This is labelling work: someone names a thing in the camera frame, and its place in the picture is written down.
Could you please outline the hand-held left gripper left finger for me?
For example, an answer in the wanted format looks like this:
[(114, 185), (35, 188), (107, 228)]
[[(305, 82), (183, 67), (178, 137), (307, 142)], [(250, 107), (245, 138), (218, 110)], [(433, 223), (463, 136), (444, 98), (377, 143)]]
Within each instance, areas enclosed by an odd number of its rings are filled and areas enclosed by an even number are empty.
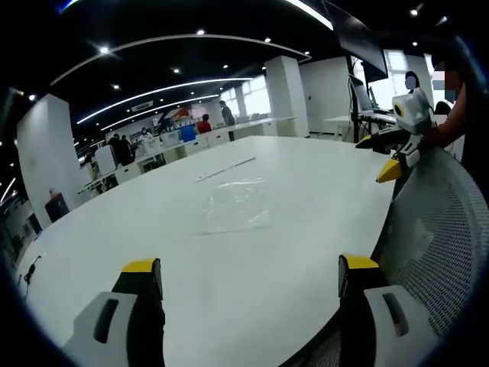
[(164, 366), (160, 259), (132, 261), (73, 321), (63, 351), (77, 366)]

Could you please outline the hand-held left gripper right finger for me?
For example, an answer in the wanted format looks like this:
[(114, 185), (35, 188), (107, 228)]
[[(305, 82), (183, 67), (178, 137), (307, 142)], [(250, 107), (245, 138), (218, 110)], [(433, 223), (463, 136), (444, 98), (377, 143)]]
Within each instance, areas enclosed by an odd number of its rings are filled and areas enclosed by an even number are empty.
[(371, 258), (338, 257), (340, 366), (420, 366), (429, 354), (429, 314)]

